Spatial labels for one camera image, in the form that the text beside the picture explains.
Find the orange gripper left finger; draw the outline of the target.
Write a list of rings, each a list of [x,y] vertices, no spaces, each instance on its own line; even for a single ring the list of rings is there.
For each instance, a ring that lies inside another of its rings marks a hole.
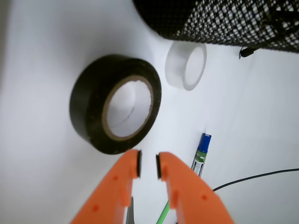
[[[126,151],[112,166],[71,221],[72,224],[122,224],[131,204],[133,180],[141,173],[140,150]]]

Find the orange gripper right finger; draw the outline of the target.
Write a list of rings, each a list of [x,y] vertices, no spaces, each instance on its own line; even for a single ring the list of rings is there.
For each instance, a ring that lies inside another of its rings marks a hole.
[[[157,173],[166,182],[169,206],[179,224],[232,224],[217,194],[182,160],[169,152],[156,155]]]

